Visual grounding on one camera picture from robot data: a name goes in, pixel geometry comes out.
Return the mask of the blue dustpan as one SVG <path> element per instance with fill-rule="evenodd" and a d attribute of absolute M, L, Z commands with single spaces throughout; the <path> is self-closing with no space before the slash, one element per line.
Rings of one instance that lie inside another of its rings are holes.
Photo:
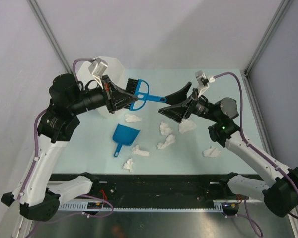
<path fill-rule="evenodd" d="M 113 141 L 117 144 L 114 157 L 119 156 L 122 146 L 131 146 L 139 133 L 140 130 L 118 124 L 112 137 Z"/>

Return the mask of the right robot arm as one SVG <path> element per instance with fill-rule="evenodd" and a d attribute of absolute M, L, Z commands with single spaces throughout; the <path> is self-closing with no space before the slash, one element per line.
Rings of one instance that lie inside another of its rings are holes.
<path fill-rule="evenodd" d="M 264 202 L 278 217 L 289 215 L 298 205 L 298 167 L 291 169 L 279 162 L 245 136 L 242 126 L 233 121 L 240 115 L 235 99 L 225 97 L 211 103 L 199 95 L 196 88 L 187 96 L 190 86 L 188 83 L 171 94 L 182 101 L 159 109 L 159 113 L 177 123 L 190 115 L 213 121 L 214 125 L 208 128 L 210 139 L 240 157 L 261 178 L 256 180 L 230 173 L 221 180 L 220 195 L 225 199 L 236 194 L 251 197 Z"/>

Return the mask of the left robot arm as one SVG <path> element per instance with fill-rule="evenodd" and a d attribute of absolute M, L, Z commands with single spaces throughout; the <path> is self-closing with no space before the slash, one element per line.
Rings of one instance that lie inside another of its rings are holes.
<path fill-rule="evenodd" d="M 53 80 L 49 105 L 34 122 L 34 154 L 18 187 L 2 196 L 3 204 L 11 206 L 17 201 L 21 216 L 46 222 L 64 203 L 84 195 L 95 198 L 100 193 L 99 178 L 88 172 L 48 187 L 58 157 L 80 124 L 78 115 L 103 106 L 113 114 L 138 100 L 116 86 L 108 75 L 100 82 L 101 86 L 89 89 L 69 73 Z"/>

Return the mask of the paper scrap near right arm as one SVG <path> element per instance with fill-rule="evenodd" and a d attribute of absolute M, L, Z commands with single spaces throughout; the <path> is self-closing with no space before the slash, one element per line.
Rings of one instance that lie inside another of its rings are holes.
<path fill-rule="evenodd" d="M 216 158 L 220 155 L 221 151 L 213 146 L 204 150 L 202 155 L 207 158 Z"/>

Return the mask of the blue hand brush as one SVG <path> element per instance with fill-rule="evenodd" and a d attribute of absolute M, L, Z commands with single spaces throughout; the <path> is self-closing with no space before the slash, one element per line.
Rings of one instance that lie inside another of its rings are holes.
<path fill-rule="evenodd" d="M 126 85 L 126 91 L 137 96 L 138 100 L 142 103 L 136 106 L 136 102 L 128 104 L 125 108 L 129 111 L 138 111 L 142 109 L 147 101 L 166 103 L 165 97 L 151 95 L 149 84 L 142 79 L 129 78 Z"/>

